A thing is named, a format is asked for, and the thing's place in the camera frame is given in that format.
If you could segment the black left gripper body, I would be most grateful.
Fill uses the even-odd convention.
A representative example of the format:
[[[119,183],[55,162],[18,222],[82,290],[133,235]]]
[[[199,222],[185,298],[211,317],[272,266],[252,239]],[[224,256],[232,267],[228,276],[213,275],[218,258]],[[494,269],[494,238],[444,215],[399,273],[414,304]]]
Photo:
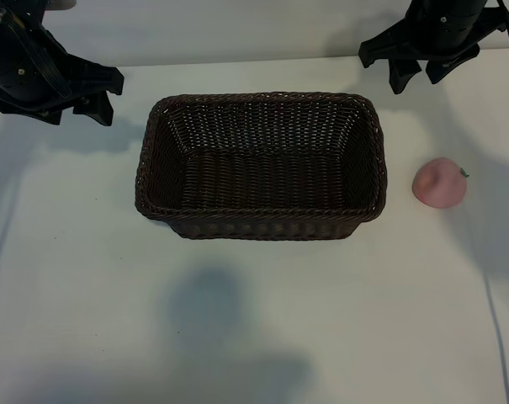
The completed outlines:
[[[47,11],[75,1],[0,1],[0,100],[28,111],[63,111],[85,93],[120,96],[125,78],[115,67],[74,56],[43,26]]]

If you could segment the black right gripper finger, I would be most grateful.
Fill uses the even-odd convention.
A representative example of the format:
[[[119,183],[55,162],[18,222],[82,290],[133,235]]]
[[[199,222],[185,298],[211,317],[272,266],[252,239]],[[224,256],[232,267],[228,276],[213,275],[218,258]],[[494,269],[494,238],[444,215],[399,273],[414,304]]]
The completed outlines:
[[[426,66],[426,74],[431,83],[441,82],[450,72],[467,61],[477,57],[480,53],[478,44],[470,47],[461,55],[447,61],[429,61]]]
[[[422,71],[417,60],[388,60],[390,68],[389,83],[394,94],[402,93],[407,83]]]

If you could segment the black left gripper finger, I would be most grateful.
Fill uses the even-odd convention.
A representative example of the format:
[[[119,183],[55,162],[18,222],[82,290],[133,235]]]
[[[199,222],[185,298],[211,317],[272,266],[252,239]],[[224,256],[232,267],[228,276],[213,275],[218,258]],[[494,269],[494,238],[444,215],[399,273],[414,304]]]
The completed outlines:
[[[85,115],[103,126],[111,126],[113,107],[106,90],[85,93],[73,101],[73,114]]]
[[[35,120],[45,122],[50,125],[59,125],[61,123],[62,111],[28,111],[21,109],[15,105],[11,105],[5,101],[0,100],[0,112],[2,114],[20,115]]]

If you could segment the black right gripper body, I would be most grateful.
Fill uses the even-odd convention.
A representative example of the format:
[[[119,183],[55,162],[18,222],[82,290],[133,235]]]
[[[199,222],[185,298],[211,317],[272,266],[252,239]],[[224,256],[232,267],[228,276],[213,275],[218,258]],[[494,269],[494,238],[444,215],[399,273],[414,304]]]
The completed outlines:
[[[402,20],[364,41],[358,56],[364,67],[377,60],[448,61],[508,24],[505,7],[484,1],[413,1]]]

